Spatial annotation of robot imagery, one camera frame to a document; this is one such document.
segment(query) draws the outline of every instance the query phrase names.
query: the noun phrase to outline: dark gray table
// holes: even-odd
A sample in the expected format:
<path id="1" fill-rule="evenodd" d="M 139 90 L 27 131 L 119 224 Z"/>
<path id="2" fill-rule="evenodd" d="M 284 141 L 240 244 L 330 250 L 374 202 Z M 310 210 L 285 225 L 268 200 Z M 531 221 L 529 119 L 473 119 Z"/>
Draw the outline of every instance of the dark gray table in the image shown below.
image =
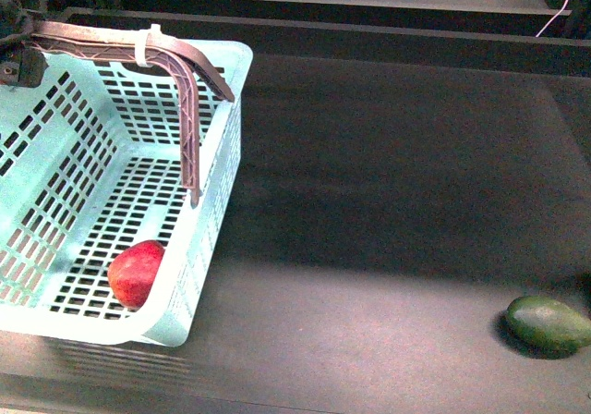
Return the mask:
<path id="1" fill-rule="evenodd" d="M 0 334 L 0 406 L 589 412 L 591 350 L 539 356 L 500 314 L 525 292 L 589 311 L 590 92 L 587 78 L 256 53 L 187 343 Z"/>

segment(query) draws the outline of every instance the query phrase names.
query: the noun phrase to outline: basket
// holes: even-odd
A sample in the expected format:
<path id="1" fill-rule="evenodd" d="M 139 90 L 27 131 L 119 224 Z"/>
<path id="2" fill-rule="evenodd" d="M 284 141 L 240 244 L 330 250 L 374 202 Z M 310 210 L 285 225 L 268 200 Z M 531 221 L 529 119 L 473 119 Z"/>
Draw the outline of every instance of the basket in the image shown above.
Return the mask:
<path id="1" fill-rule="evenodd" d="M 0 87 L 0 330 L 94 344 L 187 339 L 240 160 L 252 52 L 185 41 L 235 95 L 198 79 L 197 206 L 181 184 L 171 77 L 47 54 L 36 89 Z M 145 239 L 166 252 L 139 310 L 108 285 L 112 259 Z"/>

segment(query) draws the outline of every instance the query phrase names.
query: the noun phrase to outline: light blue basket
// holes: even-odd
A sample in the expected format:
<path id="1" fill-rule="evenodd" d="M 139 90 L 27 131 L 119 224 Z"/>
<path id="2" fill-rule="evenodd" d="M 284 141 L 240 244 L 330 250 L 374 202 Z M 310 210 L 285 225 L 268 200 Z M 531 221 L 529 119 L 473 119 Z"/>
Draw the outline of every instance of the light blue basket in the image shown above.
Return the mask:
<path id="1" fill-rule="evenodd" d="M 221 102 L 198 80 L 195 209 L 180 186 L 171 78 L 47 55 L 41 87 L 0 87 L 0 330 L 105 345 L 187 339 L 240 161 L 252 61 L 241 43 L 188 43 L 236 97 Z M 145 239 L 166 253 L 148 301 L 131 311 L 106 271 Z"/>

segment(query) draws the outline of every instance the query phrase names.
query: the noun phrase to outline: basket slot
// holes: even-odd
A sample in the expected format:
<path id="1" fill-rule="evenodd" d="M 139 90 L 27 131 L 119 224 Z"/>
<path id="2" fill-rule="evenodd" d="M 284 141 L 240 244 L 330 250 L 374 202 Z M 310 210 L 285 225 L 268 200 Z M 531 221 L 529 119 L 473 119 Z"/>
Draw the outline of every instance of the basket slot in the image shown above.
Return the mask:
<path id="1" fill-rule="evenodd" d="M 33 108 L 33 114 L 14 127 L 4 141 L 2 175 L 7 175 L 17 163 L 25 162 L 20 158 L 41 135 L 43 127 L 57 117 L 65 119 L 78 134 L 78 140 L 39 195 L 33 196 L 32 204 L 23 211 L 24 217 L 0 250 L 0 299 L 21 306 L 37 303 L 38 286 L 117 151 L 89 103 L 81 100 L 78 86 L 68 72 L 44 97 Z"/>
<path id="2" fill-rule="evenodd" d="M 121 63 L 96 62 L 104 86 L 133 141 L 180 144 L 178 89 L 162 77 L 148 77 L 123 69 Z M 216 68 L 223 76 L 225 69 Z M 199 89 L 199 145 L 207 135 L 215 109 L 222 102 L 196 79 Z"/>
<path id="3" fill-rule="evenodd" d="M 127 317 L 107 282 L 113 258 L 142 239 L 166 246 L 187 191 L 177 160 L 133 157 L 58 288 L 50 311 L 116 320 Z"/>

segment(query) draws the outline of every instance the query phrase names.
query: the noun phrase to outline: white cable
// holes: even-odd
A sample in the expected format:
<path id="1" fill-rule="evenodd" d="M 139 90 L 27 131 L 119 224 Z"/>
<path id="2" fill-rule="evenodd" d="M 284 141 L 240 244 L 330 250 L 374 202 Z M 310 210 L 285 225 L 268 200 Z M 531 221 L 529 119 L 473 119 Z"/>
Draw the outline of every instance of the white cable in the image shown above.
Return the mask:
<path id="1" fill-rule="evenodd" d="M 556 15 L 554 15 L 554 17 L 552 17 L 552 18 L 551 18 L 551 19 L 548 21 L 548 23 L 546 23 L 546 26 L 544 26 L 544 27 L 543 27 L 543 28 L 540 30 L 540 32 L 538 32 L 538 33 L 536 34 L 536 37 L 539 37 L 539 36 L 540 36 L 540 35 L 541 35 L 541 34 L 544 32 L 544 30 L 546 30 L 546 28 L 547 28 L 547 27 L 548 27 L 550 24 L 552 24 L 552 21 L 554 21 L 556 18 L 558 18 L 558 17 L 559 17 L 559 15 L 560 15 L 562 12 L 564 12 L 564 11 L 566 10 L 566 7 L 567 7 L 567 5 L 569 4 L 569 1 L 571 1 L 571 0 L 564 0 L 564 4 L 562 5 L 562 8 L 561 8 L 561 10 L 559 10 L 559 11 L 556 13 Z"/>
<path id="2" fill-rule="evenodd" d="M 135 46 L 136 63 L 139 67 L 151 67 L 146 61 L 146 44 L 148 44 L 148 37 L 151 33 L 161 33 L 160 24 L 152 24 L 150 29 L 143 29 L 138 31 L 138 39 Z"/>

